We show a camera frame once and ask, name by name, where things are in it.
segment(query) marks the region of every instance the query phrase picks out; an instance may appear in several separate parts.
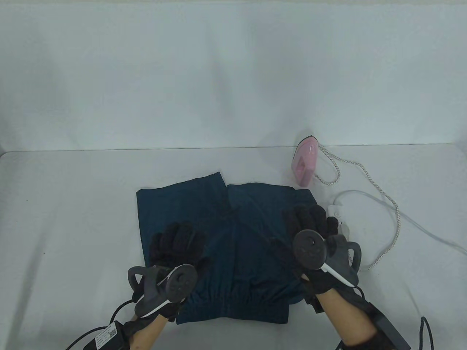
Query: white cable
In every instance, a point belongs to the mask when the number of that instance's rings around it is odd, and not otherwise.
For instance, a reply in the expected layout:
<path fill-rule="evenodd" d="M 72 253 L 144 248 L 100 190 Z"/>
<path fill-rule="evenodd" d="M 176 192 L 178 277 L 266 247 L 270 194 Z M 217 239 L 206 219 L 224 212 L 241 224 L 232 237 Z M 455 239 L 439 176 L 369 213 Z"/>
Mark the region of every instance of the white cable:
<path fill-rule="evenodd" d="M 370 174 L 368 173 L 368 171 L 365 169 L 365 167 L 357 162 L 357 161 L 348 161 L 347 159 L 343 159 L 343 158 L 340 158 L 338 156 L 336 156 L 334 153 L 328 151 L 326 148 L 324 148 L 323 145 L 321 144 L 318 144 L 318 147 L 319 149 L 321 150 L 321 152 L 323 152 L 326 157 L 329 158 L 329 160 L 333 163 L 334 167 L 336 168 L 336 171 L 337 171 L 337 177 L 334 181 L 331 181 L 331 182 L 327 182 L 327 181 L 324 181 L 323 179 L 321 179 L 317 174 L 315 174 L 315 177 L 324 185 L 326 186 L 330 186 L 330 185 L 334 185 L 335 183 L 337 183 L 340 179 L 340 169 L 339 167 L 337 166 L 337 163 L 335 162 L 334 159 L 338 160 L 338 161 L 341 161 L 343 163 L 347 163 L 347 164 L 354 164 L 358 167 L 360 167 L 363 172 L 365 173 L 365 175 L 367 176 L 368 178 L 368 181 L 370 181 L 370 183 L 376 187 L 376 189 L 383 195 L 385 196 L 387 199 L 389 199 L 391 201 L 391 203 L 393 204 L 394 206 L 394 211 L 396 212 L 396 221 L 397 221 L 397 225 L 396 225 L 396 234 L 394 235 L 394 238 L 392 239 L 392 242 L 389 244 L 389 246 L 387 246 L 382 253 L 380 253 L 378 255 L 378 257 L 376 258 L 375 261 L 373 261 L 370 265 L 368 266 L 364 266 L 364 267 L 361 267 L 360 270 L 361 271 L 364 271 L 364 270 L 371 270 L 373 267 L 376 266 L 376 264 L 378 264 L 380 262 L 380 260 L 383 258 L 383 256 L 385 256 L 387 253 L 389 253 L 389 251 L 396 245 L 396 242 L 397 242 L 397 239 L 399 238 L 399 233 L 401 231 L 401 214 L 400 214 L 400 211 L 399 211 L 399 206 L 397 205 L 397 203 L 395 202 L 394 199 L 392 199 L 386 192 L 384 192 L 382 190 L 381 187 L 378 186 L 378 184 L 376 182 L 373 181 L 373 179 L 371 178 Z"/>
<path fill-rule="evenodd" d="M 394 210 L 394 207 L 390 206 L 389 204 L 387 204 L 385 201 L 382 201 L 381 199 L 378 199 L 374 196 L 372 196 L 371 194 L 369 193 L 366 193 L 364 191 L 360 191 L 358 189 L 350 189 L 350 190 L 347 190 L 347 191 L 343 191 L 343 192 L 340 192 L 335 198 L 334 198 L 334 202 L 333 202 L 333 205 L 336 205 L 337 203 L 337 199 L 345 194 L 348 194 L 348 193 L 351 193 L 351 192 L 354 192 L 354 193 L 359 193 L 361 195 L 364 195 L 364 196 L 367 196 L 368 198 L 371 198 L 373 199 L 374 201 L 378 202 L 379 204 L 381 205 L 384 205 L 385 207 L 391 209 L 391 210 Z M 467 249 L 463 248 L 462 246 L 458 245 L 457 243 L 455 242 L 452 242 L 452 241 L 449 241 L 447 239 L 443 239 L 441 237 L 438 237 L 436 235 L 434 235 L 433 233 L 429 232 L 427 229 L 425 229 L 424 227 L 422 227 L 422 225 L 420 225 L 419 223 L 417 223 L 415 220 L 413 220 L 410 216 L 408 216 L 407 214 L 404 214 L 404 213 L 400 213 L 401 216 L 406 219 L 408 222 L 410 222 L 412 225 L 414 225 L 416 228 L 418 228 L 420 231 L 422 231 L 425 235 L 429 236 L 430 238 L 434 239 L 435 241 L 438 241 L 442 244 L 445 244 L 457 251 L 459 251 L 460 253 L 464 254 L 467 256 Z"/>

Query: pink iron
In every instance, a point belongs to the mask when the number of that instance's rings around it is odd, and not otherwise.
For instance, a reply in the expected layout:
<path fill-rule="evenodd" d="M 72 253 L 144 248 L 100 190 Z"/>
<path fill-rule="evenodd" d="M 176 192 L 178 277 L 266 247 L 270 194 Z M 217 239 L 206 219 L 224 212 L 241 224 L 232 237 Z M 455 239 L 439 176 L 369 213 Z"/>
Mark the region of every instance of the pink iron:
<path fill-rule="evenodd" d="M 318 150 L 318 140 L 313 136 L 301 140 L 295 150 L 292 171 L 301 187 L 307 187 L 315 173 Z"/>

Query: black glove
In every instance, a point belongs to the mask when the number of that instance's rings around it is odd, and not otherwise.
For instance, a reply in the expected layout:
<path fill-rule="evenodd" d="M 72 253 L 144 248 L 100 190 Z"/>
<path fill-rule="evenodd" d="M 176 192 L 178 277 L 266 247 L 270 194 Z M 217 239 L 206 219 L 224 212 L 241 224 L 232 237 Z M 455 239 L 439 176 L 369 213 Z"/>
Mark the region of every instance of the black glove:
<path fill-rule="evenodd" d="M 278 239 L 273 240 L 271 245 L 282 263 L 289 268 L 297 278 L 301 279 L 306 289 L 305 301 L 315 307 L 315 304 L 317 304 L 317 301 L 314 301 L 316 299 L 316 294 L 325 293 L 332 288 L 342 285 L 342 283 L 330 273 L 325 273 L 321 270 L 309 270 L 301 266 L 293 256 L 290 248 L 291 243 L 295 235 L 305 229 L 318 232 L 324 239 L 332 235 L 337 235 L 339 222 L 335 217 L 326 218 L 326 211 L 317 204 L 311 207 L 300 205 L 292 210 L 285 210 L 282 215 L 287 233 L 290 237 L 290 245 L 286 246 Z"/>
<path fill-rule="evenodd" d="M 194 231 L 188 222 L 172 223 L 167 226 L 164 233 L 155 234 L 149 249 L 149 261 L 152 266 L 166 267 L 158 274 L 156 282 L 159 283 L 173 268 L 183 264 L 190 264 L 196 268 L 199 281 L 210 265 L 208 258 L 201 258 L 205 242 L 206 235 L 203 232 Z M 141 280 L 138 286 L 140 287 L 133 293 L 134 302 L 137 302 L 144 293 L 144 281 Z M 162 315 L 170 322 L 174 322 L 182 304 L 183 302 L 170 303 L 148 317 L 126 322 L 122 327 L 124 337 L 129 341 L 133 334 L 151 324 L 157 315 Z"/>
<path fill-rule="evenodd" d="M 182 264 L 190 264 L 196 268 L 198 281 L 202 278 L 210 265 L 208 258 L 201 258 L 206 243 L 206 234 L 194 231 L 188 222 L 172 223 L 164 233 L 157 233 L 149 249 L 149 261 L 152 266 L 164 266 L 169 269 L 158 276 L 161 281 L 169 272 Z M 173 322 L 181 304 L 170 303 L 160 309 L 159 314 Z"/>

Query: wrist strap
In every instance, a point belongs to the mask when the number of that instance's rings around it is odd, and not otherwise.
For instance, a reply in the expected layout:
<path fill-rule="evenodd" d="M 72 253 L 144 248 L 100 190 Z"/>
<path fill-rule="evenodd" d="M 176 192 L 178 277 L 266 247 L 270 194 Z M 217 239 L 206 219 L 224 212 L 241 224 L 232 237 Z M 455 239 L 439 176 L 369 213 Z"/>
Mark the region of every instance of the wrist strap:
<path fill-rule="evenodd" d="M 394 345 L 391 341 L 382 333 L 376 333 L 370 340 L 353 346 L 347 346 L 343 342 L 340 342 L 339 349 L 342 350 L 393 350 Z"/>

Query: white wall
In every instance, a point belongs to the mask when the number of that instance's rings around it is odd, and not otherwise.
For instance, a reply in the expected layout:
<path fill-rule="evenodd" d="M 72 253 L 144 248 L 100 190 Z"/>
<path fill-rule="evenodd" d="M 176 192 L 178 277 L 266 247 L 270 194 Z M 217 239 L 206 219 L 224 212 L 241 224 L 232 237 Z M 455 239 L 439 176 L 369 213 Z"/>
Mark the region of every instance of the white wall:
<path fill-rule="evenodd" d="M 457 147 L 459 147 L 467 156 L 467 133 L 456 142 Z"/>
<path fill-rule="evenodd" d="M 467 7 L 0 5 L 0 147 L 444 143 Z"/>

